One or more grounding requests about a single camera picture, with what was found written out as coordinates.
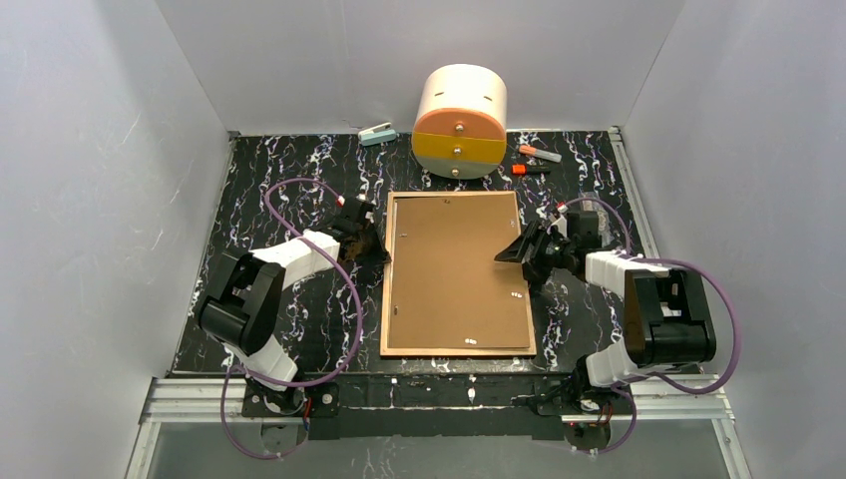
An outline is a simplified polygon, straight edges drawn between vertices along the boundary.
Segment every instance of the white wall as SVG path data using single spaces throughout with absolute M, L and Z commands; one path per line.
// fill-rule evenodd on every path
M 426 77 L 493 69 L 508 128 L 623 123 L 681 0 L 158 0 L 242 133 L 411 131 Z
M 755 477 L 843 477 L 846 5 L 688 2 L 624 128 L 663 255 L 721 277 Z
M 153 0 L 0 14 L 0 476 L 123 477 L 226 133 Z

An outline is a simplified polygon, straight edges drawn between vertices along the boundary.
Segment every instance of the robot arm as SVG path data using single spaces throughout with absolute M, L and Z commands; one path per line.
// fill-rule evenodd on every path
M 361 197 L 341 203 L 338 216 L 317 231 L 305 231 L 303 237 L 339 262 L 365 256 L 380 263 L 388 261 L 372 221 L 374 205 Z M 198 324 L 226 344 L 248 370 L 290 381 L 297 372 L 296 364 L 273 336 L 282 291 L 331 268 L 325 257 L 300 238 L 252 251 L 231 248 L 210 268 Z M 285 390 L 285 386 L 258 382 L 276 391 Z
M 576 398 L 650 372 L 706 362 L 716 349 L 702 278 L 683 268 L 638 262 L 602 248 L 596 212 L 559 214 L 549 225 L 532 221 L 495 260 L 519 262 L 533 288 L 554 268 L 605 287 L 624 301 L 623 341 L 579 359 Z

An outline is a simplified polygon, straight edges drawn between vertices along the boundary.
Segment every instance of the yellow drawer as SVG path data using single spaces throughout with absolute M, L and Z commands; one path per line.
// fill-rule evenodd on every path
M 505 156 L 505 141 L 414 132 L 411 149 L 418 157 L 498 164 Z

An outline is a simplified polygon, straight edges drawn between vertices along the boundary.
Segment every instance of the cylindrical storage box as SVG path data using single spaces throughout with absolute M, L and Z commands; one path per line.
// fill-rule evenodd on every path
M 476 65 L 435 70 L 411 134 L 411 148 L 426 170 L 447 178 L 473 179 L 497 169 L 505 155 L 505 83 Z

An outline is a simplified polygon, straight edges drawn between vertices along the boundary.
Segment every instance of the black marble table surface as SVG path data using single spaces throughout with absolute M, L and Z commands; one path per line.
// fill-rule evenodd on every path
M 206 284 L 210 260 L 226 247 L 267 247 L 289 238 L 261 201 L 267 188 L 285 179 L 316 178 L 342 195 L 365 194 L 377 205 L 376 220 L 383 238 L 385 206 L 392 191 L 513 190 L 523 225 L 546 216 L 558 202 L 596 194 L 618 210 L 628 223 L 634 249 L 640 251 L 629 199 L 605 132 L 510 133 L 503 164 L 491 175 L 472 181 L 449 180 L 424 171 L 411 154 L 411 137 L 407 134 L 395 142 L 366 148 L 359 146 L 354 135 L 241 137 L 234 141 L 232 163 L 172 375 L 223 373 L 231 361 L 223 346 L 197 327 L 196 302 Z M 547 164 L 552 167 L 550 174 L 514 177 L 512 164 L 534 162 L 517 153 L 523 144 L 560 153 L 563 160 Z M 274 203 L 300 229 L 336 212 L 331 195 L 312 184 L 289 186 L 274 196 Z M 621 243 L 620 227 L 613 221 L 605 225 L 611 228 L 607 240 Z M 365 317 L 361 349 L 349 372 L 567 372 L 580 356 L 605 347 L 622 333 L 622 303 L 618 297 L 580 282 L 566 271 L 556 271 L 543 290 L 532 295 L 536 357 L 382 358 L 382 269 L 354 266 L 351 276 L 361 295 Z M 336 272 L 319 273 L 284 293 L 275 334 L 300 370 L 317 373 L 334 369 L 352 342 L 354 330 L 355 308 Z

